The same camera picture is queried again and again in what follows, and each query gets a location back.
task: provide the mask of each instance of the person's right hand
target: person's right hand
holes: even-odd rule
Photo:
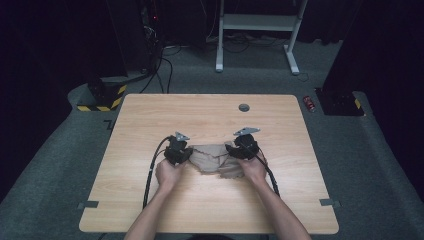
[[[258,157],[264,160],[266,164],[266,159],[262,154],[258,153]],[[238,159],[238,162],[243,168],[244,175],[251,183],[258,183],[265,180],[265,167],[256,157],[249,160]]]

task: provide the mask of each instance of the yellow and black tape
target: yellow and black tape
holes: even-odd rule
[[[127,88],[127,85],[123,85],[119,87],[117,90],[112,93],[112,96],[108,96],[107,103],[99,104],[99,105],[77,105],[78,110],[83,112],[89,112],[89,111],[114,111],[119,106],[119,104],[122,101],[122,97],[124,95],[125,89]]]

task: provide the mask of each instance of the gray cloth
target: gray cloth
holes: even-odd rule
[[[228,155],[225,144],[192,145],[189,161],[206,174],[220,173],[222,178],[243,177],[243,169],[236,158]]]

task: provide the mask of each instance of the wooden table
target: wooden table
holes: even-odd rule
[[[248,112],[239,110],[243,103],[250,106]],[[178,131],[191,138],[188,145],[221,144],[234,140],[233,133],[243,127],[261,129],[253,136],[268,159],[282,199],[308,232],[336,233],[332,206],[321,206],[319,201],[329,196],[298,101],[291,95],[127,95],[88,199],[98,201],[98,206],[85,208],[80,229],[128,230],[142,209],[149,165],[165,137]],[[157,188],[154,177],[150,198]],[[158,232],[273,232],[244,178],[202,175],[188,164],[170,197]]]

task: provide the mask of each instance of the metal clip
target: metal clip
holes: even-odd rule
[[[251,127],[245,127],[237,132],[234,133],[234,136],[243,136],[255,132],[259,132],[261,129],[259,128],[251,128]]]
[[[189,137],[187,137],[186,135],[179,133],[179,132],[175,132],[175,137],[177,138],[178,142],[182,142],[182,141],[186,141],[186,140],[190,140]]]

